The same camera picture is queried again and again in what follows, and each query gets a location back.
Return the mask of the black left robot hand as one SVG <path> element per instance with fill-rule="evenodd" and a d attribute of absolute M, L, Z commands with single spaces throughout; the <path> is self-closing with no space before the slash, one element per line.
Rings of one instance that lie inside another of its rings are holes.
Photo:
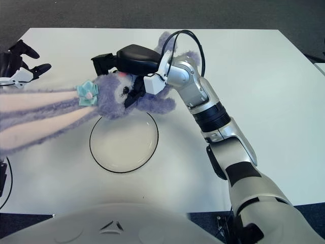
<path fill-rule="evenodd" d="M 42 64 L 30 69 L 23 61 L 22 55 L 38 59 L 39 54 L 30 46 L 19 40 L 15 45 L 11 46 L 8 51 L 1 52 L 1 78 L 12 77 L 18 70 L 24 69 L 32 74 L 32 80 L 38 79 L 42 74 L 51 69 L 50 64 Z"/>

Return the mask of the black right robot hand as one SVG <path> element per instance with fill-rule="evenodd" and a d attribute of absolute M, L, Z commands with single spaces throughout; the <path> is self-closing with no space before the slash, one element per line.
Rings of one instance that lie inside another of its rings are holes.
<path fill-rule="evenodd" d="M 123 89 L 122 94 L 127 95 L 124 106 L 128 108 L 146 94 L 144 77 L 158 70 L 160 59 L 161 54 L 158 52 L 131 44 L 117 51 L 116 55 L 111 53 L 101 54 L 93 57 L 91 60 L 93 61 L 96 74 L 99 76 L 107 75 L 112 68 L 136 76 L 133 87 Z"/>

